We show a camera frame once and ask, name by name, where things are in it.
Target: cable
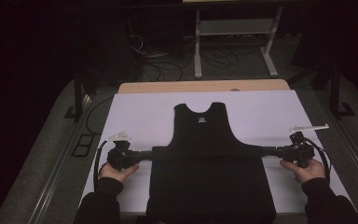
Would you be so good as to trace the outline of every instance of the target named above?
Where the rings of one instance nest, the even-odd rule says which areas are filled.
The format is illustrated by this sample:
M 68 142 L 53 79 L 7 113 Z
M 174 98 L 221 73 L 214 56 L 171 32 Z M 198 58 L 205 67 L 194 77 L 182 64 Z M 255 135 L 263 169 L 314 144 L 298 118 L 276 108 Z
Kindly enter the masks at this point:
M 316 150 L 319 152 L 319 155 L 321 156 L 321 159 L 322 159 L 322 163 L 324 164 L 324 175 L 326 177 L 326 180 L 330 183 L 330 171 L 331 171 L 331 159 L 330 159 L 330 156 L 327 154 L 327 152 L 321 148 L 321 147 L 318 147 L 314 142 L 310 141 L 308 138 L 306 137 L 303 137 L 303 139 L 310 143 L 313 147 L 316 148 Z
M 242 46 L 245 45 L 245 41 L 242 41 L 235 49 L 232 50 L 223 50 L 217 47 L 210 46 L 212 49 L 204 50 L 201 53 L 203 61 L 208 63 L 210 66 L 217 67 L 217 68 L 229 68 L 232 65 L 236 65 L 240 62 L 238 55 L 246 55 L 249 53 L 255 52 L 255 50 L 249 50 L 245 53 L 237 53 Z
M 138 49 L 136 49 L 135 47 L 130 47 L 130 48 L 135 50 L 136 52 L 138 52 L 140 54 L 146 55 L 147 51 L 142 49 L 142 47 L 144 46 L 144 40 L 138 35 L 131 35 L 131 37 L 138 37 L 138 39 L 141 40 L 141 46 Z
M 97 155 L 95 156 L 95 162 L 94 162 L 94 192 L 98 188 L 98 175 L 99 175 L 99 166 L 100 166 L 100 158 L 101 153 L 103 151 L 103 146 L 107 143 L 107 140 L 104 140 L 100 147 L 97 149 Z
M 165 74 L 164 74 L 163 70 L 164 71 L 179 71 L 179 73 L 180 73 L 179 78 L 177 78 L 175 81 L 180 81 L 180 80 L 182 80 L 183 75 L 184 75 L 183 69 L 185 67 L 189 66 L 190 63 L 193 60 L 193 57 L 189 57 L 189 60 L 184 65 L 179 65 L 179 64 L 173 63 L 173 62 L 178 61 L 180 59 L 183 59 L 183 57 L 176 57 L 176 58 L 173 58 L 173 59 L 169 59 L 167 61 L 162 61 L 160 58 L 147 59 L 147 61 L 145 63 L 145 65 L 152 66 L 152 67 L 156 68 L 156 70 L 153 70 L 153 71 L 158 71 L 158 77 L 155 78 L 155 79 L 152 79 L 150 77 L 150 75 L 148 75 L 146 73 L 147 70 L 144 70 L 145 74 L 149 77 L 150 81 L 160 81 L 161 78 L 164 81 L 165 80 L 170 81 L 170 80 L 165 78 Z M 169 68 L 169 67 L 164 66 L 164 65 L 174 66 L 175 68 Z
M 149 54 L 146 55 L 146 59 L 158 59 L 158 58 L 163 58 L 163 57 L 167 57 L 170 56 L 170 53 L 157 53 L 157 54 Z
M 103 100 L 102 102 L 98 103 L 96 106 L 94 106 L 94 107 L 91 109 L 91 111 L 88 113 L 88 115 L 87 115 L 87 117 L 86 117 L 86 129 L 87 129 L 87 131 L 89 131 L 90 133 L 93 133 L 93 134 L 95 134 L 95 135 L 101 135 L 101 133 L 96 133 L 96 132 L 94 132 L 94 131 L 90 128 L 90 126 L 89 126 L 90 115 L 92 114 L 92 112 L 93 112 L 96 108 L 98 108 L 100 105 L 102 105 L 103 103 L 105 103 L 105 102 L 107 102 L 108 100 L 111 100 L 111 99 L 113 99 L 113 96 L 112 96 L 112 97 L 109 97 L 109 98 L 107 98 L 107 99 L 105 99 L 105 100 Z

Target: dark floor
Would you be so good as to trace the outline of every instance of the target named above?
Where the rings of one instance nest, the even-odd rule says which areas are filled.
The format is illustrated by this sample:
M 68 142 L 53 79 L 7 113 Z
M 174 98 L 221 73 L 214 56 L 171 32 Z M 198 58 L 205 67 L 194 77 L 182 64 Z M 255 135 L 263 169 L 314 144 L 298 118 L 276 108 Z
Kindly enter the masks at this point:
M 271 50 L 279 78 L 288 79 L 303 70 L 290 65 L 300 40 L 298 36 L 277 38 Z M 263 36 L 227 36 L 202 41 L 203 80 L 270 78 L 258 47 Z M 148 64 L 139 81 L 194 80 L 192 42 L 188 53 L 148 55 Z M 303 104 L 312 124 L 328 123 L 328 132 L 318 136 L 330 153 L 344 187 L 358 211 L 358 92 L 345 78 L 341 78 L 340 102 L 349 103 L 356 116 L 336 119 L 328 108 L 330 88 L 315 91 L 311 82 L 315 74 L 291 85 Z M 73 82 L 62 90 L 50 112 L 45 126 L 0 211 L 0 223 L 71 223 L 80 202 L 82 190 L 90 170 L 93 155 L 99 144 L 104 119 L 116 89 L 99 89 L 84 101 L 84 114 L 78 123 L 64 119 L 68 107 L 74 105 Z M 87 157 L 71 156 L 81 134 L 89 142 Z M 124 223 L 134 223 L 133 217 L 123 217 Z M 306 223 L 304 215 L 278 216 L 275 223 Z

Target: black cable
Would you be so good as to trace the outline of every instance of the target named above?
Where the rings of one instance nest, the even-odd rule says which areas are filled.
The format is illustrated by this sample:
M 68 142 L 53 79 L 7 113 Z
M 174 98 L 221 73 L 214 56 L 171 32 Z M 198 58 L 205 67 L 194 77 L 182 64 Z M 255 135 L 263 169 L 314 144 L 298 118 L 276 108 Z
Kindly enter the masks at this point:
M 157 82 L 161 76 L 164 76 L 164 75 L 163 75 L 163 72 L 162 72 L 159 68 L 157 68 L 155 65 L 153 65 L 153 64 L 151 64 L 151 63 L 148 63 L 148 64 L 146 64 L 146 66 L 154 67 L 154 68 L 156 68 L 157 70 L 153 70 L 153 71 L 158 71 L 158 76 L 157 76 L 157 78 L 155 78 L 154 80 L 150 77 L 150 75 L 148 75 L 147 73 L 145 73 L 151 82 Z
M 105 102 L 107 102 L 108 100 L 111 100 L 111 99 L 113 99 L 113 96 L 112 96 L 112 97 L 109 97 L 109 98 L 107 98 L 107 99 L 105 99 L 105 100 L 103 100 L 102 102 L 98 103 L 96 106 L 94 106 L 94 107 L 91 109 L 91 111 L 88 113 L 88 115 L 87 115 L 87 117 L 86 117 L 86 129 L 87 129 L 87 131 L 89 131 L 90 133 L 93 133 L 93 134 L 95 134 L 95 135 L 101 135 L 101 133 L 96 133 L 96 132 L 94 132 L 94 131 L 90 128 L 90 126 L 89 126 L 89 118 L 90 118 L 90 115 L 92 114 L 92 112 L 93 112 L 97 107 L 99 107 L 100 105 L 102 105 L 103 103 L 105 103 Z
M 97 190 L 98 188 L 98 175 L 99 175 L 99 166 L 100 166 L 100 158 L 101 158 L 101 153 L 103 151 L 103 146 L 107 143 L 106 140 L 103 141 L 103 143 L 101 144 L 100 147 L 98 147 L 97 149 L 97 155 L 95 156 L 95 162 L 94 162 L 94 192 Z
M 233 53 L 226 53 L 226 55 L 220 55 L 219 53 L 217 53 L 218 51 L 221 51 L 223 53 L 225 53 L 222 49 L 216 50 L 213 52 L 214 57 L 217 59 L 222 59 L 222 58 L 226 58 L 229 61 L 230 65 L 236 65 L 240 62 L 240 59 L 238 58 L 237 55 L 233 54 Z M 234 62 L 232 62 L 228 57 L 232 56 L 234 58 Z
M 330 156 L 327 154 L 327 152 L 323 148 L 318 147 L 314 142 L 310 141 L 309 138 L 304 137 L 303 139 L 306 142 L 310 143 L 313 147 L 315 147 L 316 150 L 318 150 L 319 155 L 321 156 L 321 159 L 322 159 L 322 163 L 324 164 L 324 175 L 325 175 L 327 181 L 330 183 L 330 171 L 331 171 L 331 163 L 332 163 Z
M 200 55 L 202 56 L 203 61 L 205 61 L 210 66 L 213 66 L 213 67 L 216 67 L 216 68 L 229 68 L 231 66 L 230 61 L 228 61 L 227 58 L 225 58 L 225 59 L 228 61 L 228 63 L 222 63 L 220 61 L 217 61 L 217 60 L 207 56 L 205 53 L 200 52 Z M 215 65 L 215 64 L 213 64 L 211 62 L 221 64 L 222 66 Z
M 178 78 L 176 81 L 180 81 L 180 79 L 182 79 L 183 69 L 182 69 L 181 66 L 179 66 L 179 65 L 177 65 L 177 64 L 175 64 L 175 63 L 164 63 L 164 64 L 173 65 L 173 66 L 176 66 L 177 68 L 175 68 L 175 69 L 170 69 L 170 68 L 165 68 L 165 67 L 158 66 L 158 65 L 154 65 L 154 64 L 153 64 L 153 65 L 156 66 L 156 68 L 161 69 L 161 70 L 166 70 L 166 71 L 179 71 L 179 72 L 180 72 L 180 76 L 179 76 L 179 78 Z
M 218 58 L 218 59 L 226 58 L 229 55 L 235 55 L 234 52 L 238 49 L 238 48 L 236 48 L 236 49 L 229 50 L 228 52 L 225 52 L 223 49 L 219 49 L 219 48 L 215 48 L 215 47 L 212 47 L 212 48 L 214 49 L 214 51 L 221 51 L 224 53 L 224 55 L 219 55 L 218 53 L 215 53 L 214 57 Z
M 159 60 L 161 58 L 170 57 L 172 53 L 157 53 L 157 54 L 147 54 L 145 58 L 147 60 Z
M 180 60 L 180 59 L 183 59 L 183 58 L 184 58 L 184 57 L 177 57 L 177 58 L 171 59 L 171 60 L 169 60 L 169 61 L 163 61 L 163 62 L 150 62 L 150 61 L 149 61 L 149 63 L 172 63 L 172 62 L 175 62 L 175 61 Z M 176 64 L 175 66 L 178 66 L 178 67 L 184 69 L 184 68 L 186 68 L 186 67 L 191 63 L 191 61 L 193 61 L 193 57 L 192 57 L 192 56 L 189 57 L 189 60 L 188 60 L 184 65 L 180 66 L 180 65 L 177 65 L 177 64 Z

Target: white table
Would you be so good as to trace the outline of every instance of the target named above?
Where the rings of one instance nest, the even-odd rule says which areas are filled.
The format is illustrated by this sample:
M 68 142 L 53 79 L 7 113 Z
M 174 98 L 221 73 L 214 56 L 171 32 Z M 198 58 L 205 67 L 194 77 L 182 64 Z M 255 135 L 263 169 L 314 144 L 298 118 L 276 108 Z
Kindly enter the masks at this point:
M 125 131 L 131 136 L 132 150 L 167 146 L 173 135 L 174 106 L 185 103 L 191 110 L 203 112 L 212 102 L 226 104 L 231 130 L 246 144 L 288 146 L 291 145 L 290 128 L 311 125 L 296 92 L 290 90 L 120 93 L 111 105 L 101 142 Z M 305 132 L 304 135 L 321 146 L 314 131 Z M 107 152 L 113 147 L 112 142 L 104 146 L 101 163 L 106 161 Z M 303 213 L 307 199 L 294 180 L 293 173 L 283 169 L 279 160 L 274 157 L 263 158 L 276 211 L 278 214 Z M 92 167 L 83 196 L 93 191 Z M 145 212 L 150 172 L 151 161 L 142 161 L 140 169 L 126 180 L 124 190 L 117 198 L 121 212 Z M 330 186 L 336 194 L 349 198 L 334 168 Z

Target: dark background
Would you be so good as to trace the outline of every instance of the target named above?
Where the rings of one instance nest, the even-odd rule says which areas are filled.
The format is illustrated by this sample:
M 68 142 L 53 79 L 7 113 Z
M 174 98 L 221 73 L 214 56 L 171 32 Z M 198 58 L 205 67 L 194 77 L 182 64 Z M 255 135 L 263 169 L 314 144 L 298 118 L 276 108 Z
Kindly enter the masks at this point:
M 61 90 L 76 75 L 89 93 L 136 80 L 142 58 L 130 50 L 131 29 L 150 45 L 180 51 L 180 35 L 194 29 L 178 15 L 83 13 L 47 0 L 0 0 L 0 206 Z M 175 29 L 159 34 L 150 27 L 170 20 Z M 312 66 L 330 55 L 358 88 L 358 1 L 286 7 L 278 35 L 286 34 L 304 34 L 295 64 Z

